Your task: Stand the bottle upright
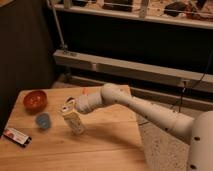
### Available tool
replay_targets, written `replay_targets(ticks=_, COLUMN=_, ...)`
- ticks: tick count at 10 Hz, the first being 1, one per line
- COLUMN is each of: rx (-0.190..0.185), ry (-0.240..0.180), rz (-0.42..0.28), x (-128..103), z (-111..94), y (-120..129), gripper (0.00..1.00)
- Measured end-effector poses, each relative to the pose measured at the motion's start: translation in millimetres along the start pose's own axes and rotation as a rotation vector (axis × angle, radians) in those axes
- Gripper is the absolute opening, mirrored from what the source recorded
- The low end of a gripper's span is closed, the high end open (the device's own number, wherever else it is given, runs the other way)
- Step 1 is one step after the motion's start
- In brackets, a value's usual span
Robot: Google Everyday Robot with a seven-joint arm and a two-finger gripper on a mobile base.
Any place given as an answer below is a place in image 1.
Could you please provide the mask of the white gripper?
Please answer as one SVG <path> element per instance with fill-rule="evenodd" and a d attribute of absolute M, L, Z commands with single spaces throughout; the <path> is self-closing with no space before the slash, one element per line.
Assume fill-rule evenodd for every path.
<path fill-rule="evenodd" d="M 91 94 L 83 94 L 75 99 L 74 104 L 65 104 L 61 108 L 61 115 L 69 115 L 75 113 L 76 110 L 82 114 L 88 114 L 101 108 L 103 106 L 103 99 L 99 92 Z"/>

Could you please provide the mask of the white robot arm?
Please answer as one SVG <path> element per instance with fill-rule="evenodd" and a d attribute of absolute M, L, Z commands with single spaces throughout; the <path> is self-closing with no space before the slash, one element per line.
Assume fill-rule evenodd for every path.
<path fill-rule="evenodd" d="M 126 93 L 116 84 L 104 84 L 99 91 L 68 99 L 61 115 L 71 130 L 79 135 L 84 126 L 79 114 L 120 104 L 146 118 L 160 129 L 189 145 L 186 171 L 213 171 L 213 110 L 196 118 L 153 104 Z"/>

